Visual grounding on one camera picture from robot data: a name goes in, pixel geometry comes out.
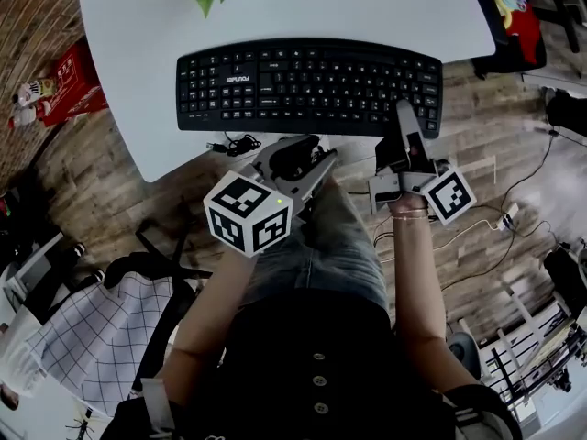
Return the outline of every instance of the power strip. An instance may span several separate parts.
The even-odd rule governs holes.
[[[497,226],[497,229],[500,231],[504,231],[506,228],[509,228],[514,221],[515,215],[519,211],[520,207],[517,206],[517,203],[512,203],[510,205],[510,208],[507,209],[507,212],[503,214],[495,224]]]

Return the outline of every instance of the white cube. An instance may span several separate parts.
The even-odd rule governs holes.
[[[210,233],[251,258],[290,234],[294,201],[229,171],[204,198]]]

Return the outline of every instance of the keyboard brand logo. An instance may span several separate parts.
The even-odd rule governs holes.
[[[249,80],[250,80],[250,77],[248,75],[242,76],[242,77],[228,77],[227,83],[248,82]]]

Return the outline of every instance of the hand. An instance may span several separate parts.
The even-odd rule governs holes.
[[[424,197],[411,192],[404,192],[404,195],[399,200],[389,202],[387,205],[393,216],[405,215],[406,212],[411,211],[426,210],[428,207]]]

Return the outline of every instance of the brick wall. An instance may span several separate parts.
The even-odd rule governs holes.
[[[78,0],[0,0],[0,192],[26,168],[49,130],[9,130],[11,97],[83,34]]]

